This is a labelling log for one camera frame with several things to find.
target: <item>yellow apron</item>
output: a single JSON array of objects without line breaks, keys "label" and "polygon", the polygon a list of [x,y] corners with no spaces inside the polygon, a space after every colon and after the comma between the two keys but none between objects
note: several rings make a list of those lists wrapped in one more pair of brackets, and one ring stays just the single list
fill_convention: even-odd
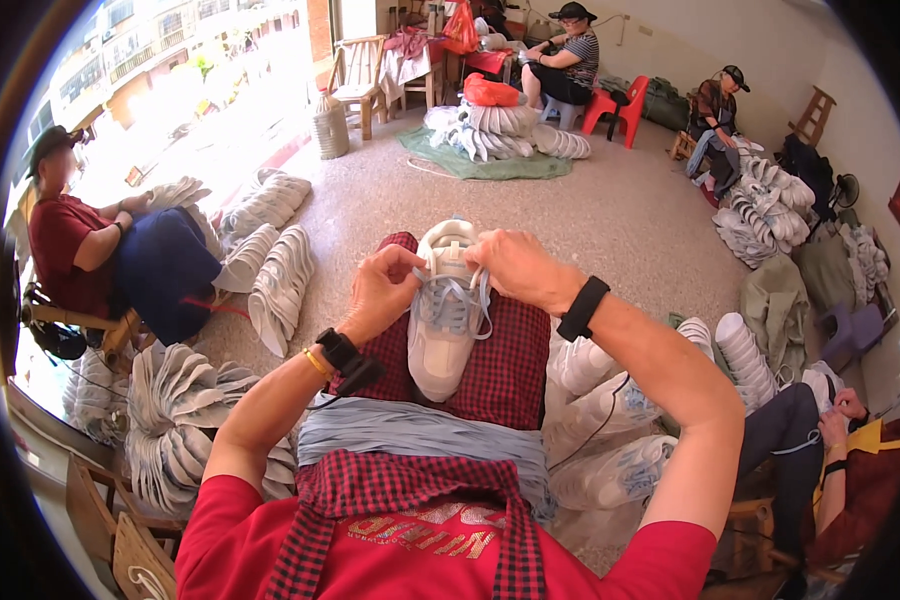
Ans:
[{"label": "yellow apron", "polygon": [[[851,450],[863,450],[870,454],[877,454],[881,450],[897,450],[900,449],[900,439],[893,441],[881,441],[880,432],[883,428],[883,419],[875,418],[863,427],[860,427],[846,437],[846,454],[850,455]],[[813,516],[816,518],[817,510],[820,508],[820,499],[824,495],[821,486],[824,485],[824,472],[827,468],[827,460],[824,456],[823,465],[819,469],[819,485],[813,490]]]}]

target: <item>shoe tongue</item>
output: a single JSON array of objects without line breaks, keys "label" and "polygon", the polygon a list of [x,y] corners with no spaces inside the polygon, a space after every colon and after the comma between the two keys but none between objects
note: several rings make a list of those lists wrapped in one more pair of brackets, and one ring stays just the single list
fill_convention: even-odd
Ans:
[{"label": "shoe tongue", "polygon": [[464,260],[464,247],[460,242],[451,242],[449,246],[433,249],[432,273],[434,275],[452,275],[463,278],[469,283],[473,272],[467,268]]}]

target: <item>red and black checkered fabric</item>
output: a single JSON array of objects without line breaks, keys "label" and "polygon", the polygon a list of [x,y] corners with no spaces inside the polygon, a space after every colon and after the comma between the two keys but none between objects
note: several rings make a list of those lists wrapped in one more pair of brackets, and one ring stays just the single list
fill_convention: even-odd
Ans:
[{"label": "red and black checkered fabric", "polygon": [[280,546],[268,600],[315,597],[337,519],[406,511],[458,492],[486,494],[506,505],[492,597],[544,597],[537,531],[513,462],[334,450],[301,468],[296,485],[299,510]]},{"label": "red and black checkered fabric", "polygon": [[[415,253],[417,239],[406,231],[387,235],[380,248],[398,244]],[[490,296],[489,316],[493,334],[477,340],[456,393],[432,408],[467,419],[519,430],[537,429],[540,402],[550,353],[550,317],[546,312],[496,292]],[[363,347],[386,368],[386,375],[360,390],[360,396],[377,401],[413,402],[414,379],[407,366],[405,314],[379,337]],[[343,379],[330,384],[334,394]]]}]

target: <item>red t-shirt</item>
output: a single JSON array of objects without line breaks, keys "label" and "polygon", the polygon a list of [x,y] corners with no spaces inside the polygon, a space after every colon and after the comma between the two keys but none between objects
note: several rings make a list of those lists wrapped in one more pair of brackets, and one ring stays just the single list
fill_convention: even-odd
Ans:
[{"label": "red t-shirt", "polygon": [[100,216],[100,210],[67,194],[41,199],[33,207],[27,231],[37,281],[60,308],[110,317],[112,261],[90,271],[74,265],[74,257],[87,234],[109,225],[113,221]]},{"label": "red t-shirt", "polygon": [[[200,486],[176,557],[179,600],[263,598],[297,498],[266,504],[246,481]],[[336,522],[320,598],[487,598],[506,511],[440,498],[427,507]],[[550,600],[696,598],[717,540],[693,523],[640,529],[602,579],[537,526]]]}]

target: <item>black shorts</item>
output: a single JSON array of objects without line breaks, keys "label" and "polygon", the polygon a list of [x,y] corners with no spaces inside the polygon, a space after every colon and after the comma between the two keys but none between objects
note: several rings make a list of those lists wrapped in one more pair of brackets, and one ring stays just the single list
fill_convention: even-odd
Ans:
[{"label": "black shorts", "polygon": [[560,102],[581,107],[590,102],[593,90],[567,77],[563,69],[555,69],[539,62],[528,62],[533,77],[540,80],[540,91]]}]

